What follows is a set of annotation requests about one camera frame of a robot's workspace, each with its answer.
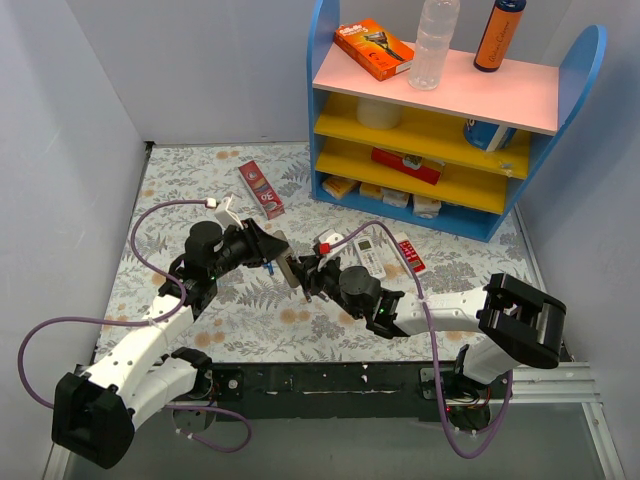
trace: blue can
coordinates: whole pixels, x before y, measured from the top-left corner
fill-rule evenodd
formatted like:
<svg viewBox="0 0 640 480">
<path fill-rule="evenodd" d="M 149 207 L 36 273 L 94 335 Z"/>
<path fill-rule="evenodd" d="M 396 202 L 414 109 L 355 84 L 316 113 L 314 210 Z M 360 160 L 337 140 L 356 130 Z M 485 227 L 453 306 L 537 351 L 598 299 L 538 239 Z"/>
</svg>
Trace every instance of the blue can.
<svg viewBox="0 0 640 480">
<path fill-rule="evenodd" d="M 495 152 L 509 146 L 516 130 L 516 128 L 495 123 L 467 120 L 464 125 L 464 137 L 474 147 Z"/>
</svg>

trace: pink shelf top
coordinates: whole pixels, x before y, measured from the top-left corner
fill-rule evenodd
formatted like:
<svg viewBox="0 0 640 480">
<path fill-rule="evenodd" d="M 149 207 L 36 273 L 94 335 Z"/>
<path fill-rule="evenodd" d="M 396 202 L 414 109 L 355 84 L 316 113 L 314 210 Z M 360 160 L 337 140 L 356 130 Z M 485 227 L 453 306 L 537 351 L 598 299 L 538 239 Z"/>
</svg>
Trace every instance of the pink shelf top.
<svg viewBox="0 0 640 480">
<path fill-rule="evenodd" d="M 379 82 L 333 44 L 313 86 L 531 132 L 558 131 L 557 67 L 504 60 L 497 72 L 484 73 L 473 66 L 474 55 L 450 50 L 438 88 L 420 91 L 407 82 L 408 71 Z"/>
</svg>

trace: yellow shelf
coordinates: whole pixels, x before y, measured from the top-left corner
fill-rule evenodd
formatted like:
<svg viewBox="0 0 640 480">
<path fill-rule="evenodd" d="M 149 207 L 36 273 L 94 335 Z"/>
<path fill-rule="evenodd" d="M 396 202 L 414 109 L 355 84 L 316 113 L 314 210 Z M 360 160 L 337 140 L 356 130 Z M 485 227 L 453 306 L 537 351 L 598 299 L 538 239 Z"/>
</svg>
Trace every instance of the yellow shelf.
<svg viewBox="0 0 640 480">
<path fill-rule="evenodd" d="M 415 193 L 485 212 L 497 214 L 504 212 L 507 177 L 502 175 L 447 165 L 438 184 L 430 185 L 374 162 L 371 160 L 371 147 L 336 138 L 327 138 L 315 168 L 320 172 Z"/>
<path fill-rule="evenodd" d="M 358 122 L 357 104 L 358 97 L 332 93 L 316 122 L 315 133 L 498 175 L 527 178 L 529 132 L 519 130 L 508 148 L 487 153 L 464 138 L 463 118 L 405 107 L 400 125 L 390 130 L 375 130 Z"/>
</svg>

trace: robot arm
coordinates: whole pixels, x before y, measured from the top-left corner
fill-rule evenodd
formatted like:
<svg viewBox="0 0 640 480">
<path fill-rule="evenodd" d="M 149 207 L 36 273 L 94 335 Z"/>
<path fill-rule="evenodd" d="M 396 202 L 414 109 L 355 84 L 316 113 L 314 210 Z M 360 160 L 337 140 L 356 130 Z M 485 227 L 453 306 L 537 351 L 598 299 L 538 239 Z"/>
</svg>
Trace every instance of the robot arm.
<svg viewBox="0 0 640 480">
<path fill-rule="evenodd" d="M 291 287 L 306 295 L 325 294 L 366 328 L 384 338 L 428 331 L 422 302 L 412 294 L 382 288 L 364 267 L 342 271 L 339 249 L 327 243 L 342 236 L 333 231 L 317 239 L 315 255 L 295 258 L 287 251 L 278 261 Z M 455 373 L 481 388 L 520 364 L 551 369 L 558 366 L 566 307 L 557 299 L 507 275 L 495 274 L 484 288 L 431 295 L 427 305 L 436 331 L 482 332 L 487 338 L 464 347 Z"/>
<path fill-rule="evenodd" d="M 217 294 L 217 279 L 240 265 L 260 267 L 283 253 L 288 244 L 263 232 L 252 219 L 240 220 L 229 211 L 230 199 L 216 208 L 218 221 L 193 225 L 185 253 L 169 273 L 185 287 L 184 305 L 165 321 L 131 331 L 102 360 L 82 375 L 66 374 L 57 384 L 52 439 L 55 443 L 103 468 L 126 453 L 135 430 L 174 398 L 206 383 L 211 359 L 201 352 L 179 349 L 158 369 L 154 363 L 170 343 L 198 319 Z M 173 309 L 180 289 L 167 281 L 144 318 Z"/>
<path fill-rule="evenodd" d="M 307 299 L 326 295 L 366 328 L 384 338 L 427 331 L 421 301 L 412 294 L 382 288 L 364 267 L 340 269 L 342 236 L 318 238 L 314 255 L 296 257 L 282 232 L 271 236 L 252 219 L 240 221 L 230 199 L 215 208 L 222 227 L 200 222 L 191 227 L 185 253 L 169 273 L 185 287 L 184 305 L 165 321 L 131 331 L 98 363 L 81 375 L 66 374 L 56 386 L 52 439 L 55 443 L 110 468 L 124 456 L 135 430 L 156 411 L 184 394 L 200 398 L 211 387 L 212 361 L 204 353 L 169 345 L 198 319 L 217 294 L 217 279 L 244 265 L 260 267 L 276 260 L 292 288 Z M 167 281 L 144 318 L 175 308 L 180 289 Z M 484 289 L 433 295 L 428 300 L 436 330 L 484 332 L 488 338 L 464 347 L 453 381 L 471 381 L 478 389 L 520 363 L 554 368 L 558 364 L 565 307 L 556 299 L 509 275 L 493 275 Z M 155 362 L 164 363 L 152 370 Z"/>
</svg>

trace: plastic water bottle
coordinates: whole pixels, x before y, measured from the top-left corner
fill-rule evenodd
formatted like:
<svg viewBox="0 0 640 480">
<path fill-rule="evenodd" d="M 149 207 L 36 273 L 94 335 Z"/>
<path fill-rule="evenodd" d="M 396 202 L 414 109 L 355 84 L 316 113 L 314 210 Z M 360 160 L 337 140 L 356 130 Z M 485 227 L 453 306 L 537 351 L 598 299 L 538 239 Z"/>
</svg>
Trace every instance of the plastic water bottle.
<svg viewBox="0 0 640 480">
<path fill-rule="evenodd" d="M 426 0 L 422 7 L 409 84 L 433 90 L 440 83 L 460 12 L 460 0 Z"/>
</svg>

